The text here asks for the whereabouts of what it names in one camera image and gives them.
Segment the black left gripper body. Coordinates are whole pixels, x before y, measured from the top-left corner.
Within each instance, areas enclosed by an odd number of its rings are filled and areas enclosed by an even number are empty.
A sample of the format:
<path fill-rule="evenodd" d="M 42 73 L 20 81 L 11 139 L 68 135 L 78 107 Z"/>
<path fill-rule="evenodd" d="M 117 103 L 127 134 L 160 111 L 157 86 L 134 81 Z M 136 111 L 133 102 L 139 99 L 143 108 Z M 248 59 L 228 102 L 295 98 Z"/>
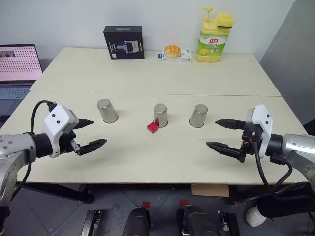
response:
<path fill-rule="evenodd" d="M 60 154 L 74 152 L 80 155 L 80 145 L 75 142 L 76 134 L 73 131 L 64 133 L 59 139 Z"/>

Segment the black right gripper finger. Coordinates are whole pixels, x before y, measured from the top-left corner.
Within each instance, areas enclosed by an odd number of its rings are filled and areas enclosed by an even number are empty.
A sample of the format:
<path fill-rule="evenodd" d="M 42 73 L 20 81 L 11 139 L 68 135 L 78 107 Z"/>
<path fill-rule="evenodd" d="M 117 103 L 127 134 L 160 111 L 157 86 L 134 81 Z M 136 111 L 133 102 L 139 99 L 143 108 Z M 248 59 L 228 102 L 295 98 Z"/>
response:
<path fill-rule="evenodd" d="M 232 158 L 235 158 L 237 160 L 241 159 L 241 151 L 236 148 L 229 147 L 226 144 L 218 143 L 218 142 L 206 142 L 206 145 L 211 148 L 212 150 L 222 154 L 226 155 Z"/>
<path fill-rule="evenodd" d="M 244 130 L 246 126 L 246 123 L 244 121 L 235 120 L 235 119 L 220 119 L 220 120 L 217 120 L 215 124 L 220 125 L 224 128 L 233 129 L 233 130 L 236 130 L 236 129 Z"/>

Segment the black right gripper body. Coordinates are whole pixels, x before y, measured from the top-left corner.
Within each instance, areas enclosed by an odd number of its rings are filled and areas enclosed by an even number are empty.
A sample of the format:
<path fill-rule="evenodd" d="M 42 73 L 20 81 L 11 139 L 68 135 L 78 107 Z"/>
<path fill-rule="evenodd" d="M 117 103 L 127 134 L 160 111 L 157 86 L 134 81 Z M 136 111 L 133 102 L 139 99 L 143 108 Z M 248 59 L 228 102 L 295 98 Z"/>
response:
<path fill-rule="evenodd" d="M 240 147 L 239 161 L 241 163 L 245 162 L 246 155 L 255 155 L 253 145 L 256 144 L 258 149 L 261 144 L 262 128 L 259 124 L 245 123 L 243 134 L 242 134 L 242 144 Z"/>

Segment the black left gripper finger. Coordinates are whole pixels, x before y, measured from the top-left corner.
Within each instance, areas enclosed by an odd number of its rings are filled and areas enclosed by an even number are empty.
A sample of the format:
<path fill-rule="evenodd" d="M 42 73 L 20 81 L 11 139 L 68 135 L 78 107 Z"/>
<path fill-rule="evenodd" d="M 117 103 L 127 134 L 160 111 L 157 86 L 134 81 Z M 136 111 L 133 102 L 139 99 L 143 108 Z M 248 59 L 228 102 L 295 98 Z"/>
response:
<path fill-rule="evenodd" d="M 78 151 L 78 155 L 84 155 L 90 152 L 97 150 L 102 147 L 107 142 L 107 139 L 98 139 L 92 142 L 89 142 L 87 145 L 80 146 L 80 150 Z"/>
<path fill-rule="evenodd" d="M 81 128 L 86 127 L 86 126 L 91 125 L 91 124 L 94 124 L 94 122 L 92 120 L 79 119 L 78 124 L 73 128 L 73 130 L 81 129 Z"/>

